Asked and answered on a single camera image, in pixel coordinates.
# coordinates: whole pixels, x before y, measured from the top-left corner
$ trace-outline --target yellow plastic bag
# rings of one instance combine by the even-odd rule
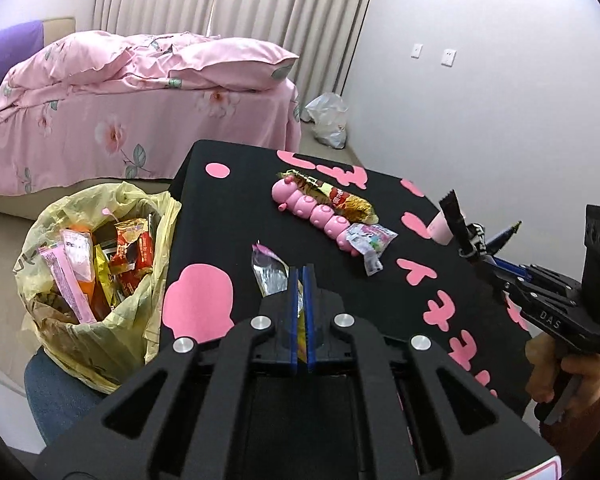
[[[54,284],[39,248],[59,238],[60,229],[83,225],[95,231],[117,218],[157,216],[154,272],[142,278],[135,293],[103,321],[72,324],[68,317],[45,304]],[[171,239],[180,203],[168,191],[147,195],[123,182],[100,184],[48,206],[33,224],[13,273],[26,316],[45,352],[65,372],[95,390],[110,394],[158,353],[162,300],[166,286]]]

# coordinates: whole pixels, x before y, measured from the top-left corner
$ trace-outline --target purple cloth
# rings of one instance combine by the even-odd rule
[[[44,46],[42,22],[27,22],[0,30],[0,83],[9,69]]]

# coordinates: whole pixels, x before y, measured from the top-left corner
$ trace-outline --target wall socket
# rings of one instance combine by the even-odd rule
[[[456,58],[456,51],[452,50],[450,48],[447,48],[442,53],[442,61],[440,63],[442,63],[444,66],[453,66],[455,58]]]
[[[418,59],[420,57],[420,51],[422,50],[422,44],[416,43],[413,45],[413,50],[411,51],[411,57]]]

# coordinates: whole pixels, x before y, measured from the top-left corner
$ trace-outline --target brown sleeve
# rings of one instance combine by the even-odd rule
[[[571,468],[600,430],[600,398],[578,418],[540,424],[540,434],[560,455],[562,469]]]

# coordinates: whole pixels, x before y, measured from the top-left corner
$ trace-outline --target black tablecloth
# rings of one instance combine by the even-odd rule
[[[352,170],[312,156],[299,158]],[[225,178],[211,177],[205,171],[210,162],[226,165],[231,173]],[[451,352],[449,339],[460,338],[461,330],[467,330],[477,346],[471,373],[487,370],[491,376],[488,388],[522,414],[529,400],[524,391],[530,375],[524,356],[528,333],[512,321],[506,306],[496,302],[491,289],[475,277],[471,265],[458,256],[455,243],[440,246],[407,229],[400,220],[404,212],[411,212],[427,224],[437,208],[427,198],[405,189],[400,178],[374,171],[367,171],[366,189],[355,184],[344,187],[369,200],[380,223],[398,233],[382,256],[384,270],[368,277],[359,257],[340,251],[308,221],[278,211],[271,187],[276,173],[289,168],[274,150],[212,140],[196,142],[171,186],[182,210],[171,247],[167,287],[186,266],[210,264],[224,270],[232,280],[232,320],[254,316],[262,297],[251,269],[251,245],[259,240],[290,266],[315,264],[318,286],[339,293],[349,313],[365,317],[386,335],[408,339],[423,333]],[[316,170],[300,171],[338,185]],[[408,178],[408,173],[405,168],[405,175],[400,177]],[[435,269],[437,279],[424,278],[417,286],[409,285],[407,271],[396,264],[398,258]],[[423,313],[429,311],[427,302],[438,299],[438,290],[445,291],[456,306],[448,332],[423,320]],[[161,345],[172,340],[173,332],[163,326]]]

